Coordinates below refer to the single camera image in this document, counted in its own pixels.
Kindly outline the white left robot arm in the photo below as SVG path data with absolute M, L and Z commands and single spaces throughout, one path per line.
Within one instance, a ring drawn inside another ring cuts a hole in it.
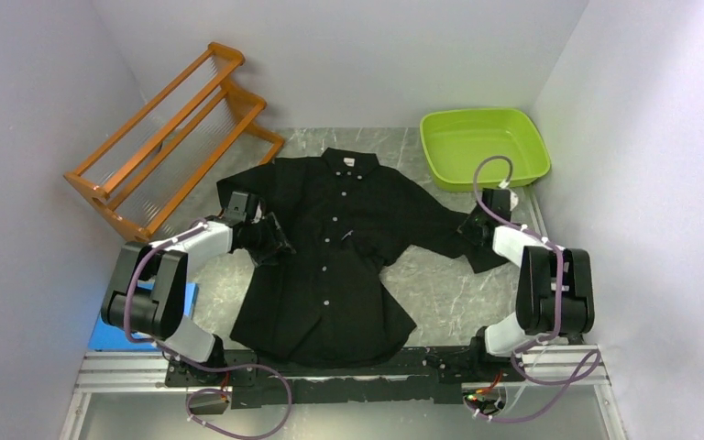
M 263 199 L 233 192 L 217 216 L 206 216 L 166 239 L 125 243 L 104 296 L 100 317 L 134 344 L 153 344 L 189 366 L 204 385 L 226 372 L 222 339 L 184 311 L 187 278 L 208 260 L 244 249 L 256 266 L 274 265 L 294 248 Z

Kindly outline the blue round brooch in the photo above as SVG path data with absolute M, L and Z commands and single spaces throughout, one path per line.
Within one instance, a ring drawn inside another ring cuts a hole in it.
M 345 233 L 342 235 L 342 237 L 340 238 L 339 241 L 340 241 L 340 242 L 343 242 L 344 240 L 350 238 L 350 237 L 353 235 L 353 233 L 354 233 L 354 230 L 352 230 L 352 229 L 348 230 L 347 232 L 345 232 Z

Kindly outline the black button shirt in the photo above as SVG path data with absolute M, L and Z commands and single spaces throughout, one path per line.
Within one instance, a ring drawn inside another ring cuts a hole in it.
M 504 264 L 458 233 L 464 213 L 372 153 L 330 148 L 318 157 L 277 158 L 216 188 L 221 205 L 233 191 L 261 197 L 296 251 L 254 269 L 232 340 L 306 367 L 372 365 L 405 345 L 415 321 L 380 274 L 407 248 L 465 258 L 476 273 Z

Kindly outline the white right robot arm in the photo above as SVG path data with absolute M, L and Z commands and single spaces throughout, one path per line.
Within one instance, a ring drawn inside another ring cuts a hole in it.
M 595 323 L 590 256 L 564 248 L 512 219 L 515 194 L 484 189 L 478 206 L 458 228 L 474 245 L 519 270 L 514 311 L 482 330 L 485 346 L 472 350 L 467 367 L 478 380 L 501 371 L 503 359 L 522 347 L 588 333 Z

